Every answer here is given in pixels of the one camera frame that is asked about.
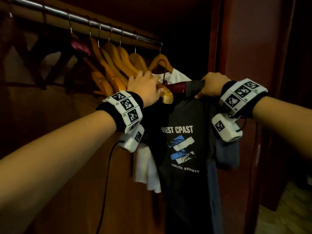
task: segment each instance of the metal closet rod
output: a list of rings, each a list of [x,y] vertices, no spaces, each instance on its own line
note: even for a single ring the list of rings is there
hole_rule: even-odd
[[[106,24],[103,22],[99,22],[99,21],[89,19],[87,16],[81,16],[78,14],[73,14],[73,13],[70,13],[70,12],[65,11],[65,10],[61,10],[61,9],[58,9],[58,8],[55,8],[55,7],[52,7],[49,5],[45,5],[44,3],[38,3],[35,1],[30,1],[30,0],[5,0],[5,1],[10,2],[10,3],[17,5],[17,6],[29,7],[30,9],[33,9],[36,11],[45,12],[45,13],[48,13],[50,15],[54,15],[54,16],[57,16],[59,18],[62,18],[62,19],[69,19],[68,18],[68,15],[69,15],[71,21],[76,22],[76,23],[80,23],[83,25],[87,25],[87,26],[91,25],[91,27],[94,27],[94,28],[99,28],[99,23],[100,23],[102,30],[112,32],[114,34],[124,35],[126,37],[129,37],[129,38],[135,39],[135,40],[138,37],[137,40],[139,40],[141,42],[158,45],[160,47],[162,46],[162,43],[155,40],[155,39],[152,39],[152,38],[149,38],[146,36],[142,36],[142,35],[137,35],[136,33],[133,33],[133,32],[130,32],[130,31],[127,31],[127,30],[124,30],[124,29],[121,29],[121,28],[118,28],[115,26],[112,26],[110,24]]]

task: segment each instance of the closet ceiling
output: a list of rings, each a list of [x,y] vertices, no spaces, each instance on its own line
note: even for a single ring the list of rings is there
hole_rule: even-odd
[[[210,0],[60,0],[154,33],[160,37],[174,28],[209,23]]]

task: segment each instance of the tiled floor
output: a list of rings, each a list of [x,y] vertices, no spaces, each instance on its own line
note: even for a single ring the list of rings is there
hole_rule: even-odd
[[[276,212],[260,206],[256,234],[312,233],[312,192],[289,182]]]

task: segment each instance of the wardrobe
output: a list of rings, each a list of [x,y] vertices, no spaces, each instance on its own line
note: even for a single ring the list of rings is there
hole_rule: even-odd
[[[1,11],[10,10],[19,27],[36,32],[43,21],[40,11],[8,4],[0,0]],[[154,39],[149,44],[116,33],[102,31],[102,39],[110,38],[128,51],[152,59],[159,51],[165,54],[174,68],[192,80],[201,79],[207,72],[220,72],[232,80],[250,78],[268,88],[271,95],[279,91],[292,24],[294,0],[33,0],[70,13],[98,19],[120,26],[141,36]],[[69,22],[47,15],[47,22],[69,31]],[[98,36],[98,30],[72,23],[74,31]],[[5,62],[11,67],[13,61]],[[42,112],[46,101],[58,97],[43,96],[45,102],[32,111],[20,114],[29,101],[23,101],[27,88],[9,82],[1,76],[0,139],[1,156],[70,121],[84,116],[100,102],[95,98],[84,111],[79,103],[62,101],[68,114],[58,114],[62,122],[53,120],[52,111]],[[35,95],[30,98],[36,102]],[[240,166],[233,171],[218,171],[224,233],[253,233],[260,203],[261,179],[259,162],[270,150],[269,133],[251,119],[240,139]],[[36,216],[26,233],[95,233],[105,186],[108,155],[118,134],[110,137],[90,161],[49,201]],[[146,186],[132,179],[131,154],[119,148],[113,153],[106,208],[101,233],[165,233],[165,202],[162,194],[147,191]]]

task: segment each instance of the dark gray t-shirt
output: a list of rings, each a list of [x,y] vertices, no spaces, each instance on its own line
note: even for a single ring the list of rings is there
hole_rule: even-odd
[[[175,95],[172,105],[158,101],[145,108],[141,142],[150,147],[167,205],[194,231],[210,233],[206,160],[223,143],[211,124],[217,99],[194,99],[202,87],[203,81],[187,82],[186,95]]]

